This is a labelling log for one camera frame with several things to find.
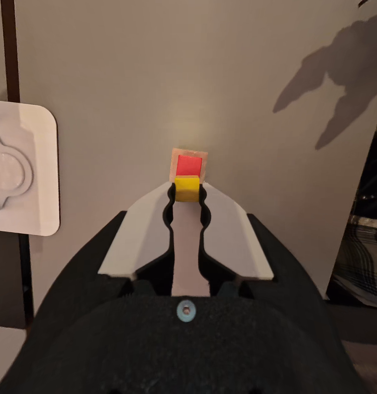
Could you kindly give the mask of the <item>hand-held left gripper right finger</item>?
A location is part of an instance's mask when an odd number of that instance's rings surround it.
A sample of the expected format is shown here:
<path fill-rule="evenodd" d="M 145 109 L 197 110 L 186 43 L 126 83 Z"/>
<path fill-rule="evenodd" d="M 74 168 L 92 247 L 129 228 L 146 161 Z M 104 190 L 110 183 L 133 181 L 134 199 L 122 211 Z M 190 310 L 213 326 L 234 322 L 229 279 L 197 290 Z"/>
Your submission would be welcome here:
<path fill-rule="evenodd" d="M 225 282 L 274 279 L 247 212 L 232 198 L 205 182 L 200 186 L 199 271 L 210 288 Z"/>

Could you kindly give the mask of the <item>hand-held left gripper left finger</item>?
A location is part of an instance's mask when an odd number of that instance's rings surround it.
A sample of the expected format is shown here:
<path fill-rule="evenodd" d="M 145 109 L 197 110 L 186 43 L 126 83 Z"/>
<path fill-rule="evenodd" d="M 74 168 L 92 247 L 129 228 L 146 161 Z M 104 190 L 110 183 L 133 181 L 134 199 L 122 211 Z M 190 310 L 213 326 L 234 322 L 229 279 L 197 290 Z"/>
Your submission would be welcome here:
<path fill-rule="evenodd" d="M 175 186 L 171 182 L 138 199 L 127 210 L 98 274 L 132 282 L 146 280 L 156 293 L 171 293 L 174 202 Z"/>

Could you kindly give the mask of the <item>yellow wooden cube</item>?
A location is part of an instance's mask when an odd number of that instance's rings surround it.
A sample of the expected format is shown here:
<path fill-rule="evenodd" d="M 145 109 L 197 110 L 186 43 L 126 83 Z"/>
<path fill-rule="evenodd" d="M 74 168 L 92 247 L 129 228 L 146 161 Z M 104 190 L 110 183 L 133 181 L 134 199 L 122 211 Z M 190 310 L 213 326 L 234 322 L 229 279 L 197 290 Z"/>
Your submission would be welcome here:
<path fill-rule="evenodd" d="M 179 175 L 175 177 L 174 183 L 176 202 L 199 202 L 200 178 L 198 175 Z"/>

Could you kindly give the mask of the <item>small natural wooden cube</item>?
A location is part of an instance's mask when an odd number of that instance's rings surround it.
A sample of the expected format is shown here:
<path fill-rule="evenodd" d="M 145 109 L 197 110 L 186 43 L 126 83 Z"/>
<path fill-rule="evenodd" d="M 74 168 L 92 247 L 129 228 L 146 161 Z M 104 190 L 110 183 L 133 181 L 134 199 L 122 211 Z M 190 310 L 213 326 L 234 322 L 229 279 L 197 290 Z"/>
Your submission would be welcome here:
<path fill-rule="evenodd" d="M 178 156 L 179 155 L 196 156 L 196 157 L 201 157 L 202 158 L 200 184 L 203 184 L 204 180 L 205 180 L 205 174 L 206 174 L 206 164 L 207 164 L 207 159 L 208 159 L 208 153 L 207 152 L 203 152 L 203 151 L 195 151 L 195 150 L 188 150 L 188 149 L 178 149 L 178 148 L 173 148 L 172 149 L 169 181 L 171 183 L 175 182 L 177 161 L 178 161 Z"/>

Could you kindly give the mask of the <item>red wooden cube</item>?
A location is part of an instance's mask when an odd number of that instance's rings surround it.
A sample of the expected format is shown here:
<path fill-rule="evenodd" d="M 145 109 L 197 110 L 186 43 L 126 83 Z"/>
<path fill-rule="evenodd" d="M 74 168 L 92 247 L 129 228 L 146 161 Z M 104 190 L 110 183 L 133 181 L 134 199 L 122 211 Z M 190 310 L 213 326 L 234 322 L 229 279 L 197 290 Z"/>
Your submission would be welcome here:
<path fill-rule="evenodd" d="M 176 168 L 176 177 L 201 175 L 202 158 L 196 156 L 179 155 Z"/>

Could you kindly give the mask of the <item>white stand with wooden board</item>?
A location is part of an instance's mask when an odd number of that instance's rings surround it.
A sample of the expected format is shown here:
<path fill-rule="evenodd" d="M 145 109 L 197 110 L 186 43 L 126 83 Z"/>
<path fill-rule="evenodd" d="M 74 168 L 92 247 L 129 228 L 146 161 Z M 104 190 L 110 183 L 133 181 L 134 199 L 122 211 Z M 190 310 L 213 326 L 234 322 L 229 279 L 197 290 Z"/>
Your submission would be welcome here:
<path fill-rule="evenodd" d="M 60 227 L 57 122 L 42 106 L 0 101 L 0 231 Z"/>

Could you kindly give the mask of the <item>person's plaid shirt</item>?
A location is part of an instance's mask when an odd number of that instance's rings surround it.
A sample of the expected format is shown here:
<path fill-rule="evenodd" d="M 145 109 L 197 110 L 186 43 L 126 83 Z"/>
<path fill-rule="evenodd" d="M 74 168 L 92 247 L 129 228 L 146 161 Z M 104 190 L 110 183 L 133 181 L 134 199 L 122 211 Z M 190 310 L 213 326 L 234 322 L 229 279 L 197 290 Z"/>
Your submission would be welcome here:
<path fill-rule="evenodd" d="M 377 308 L 377 219 L 349 217 L 333 279 L 361 303 Z"/>

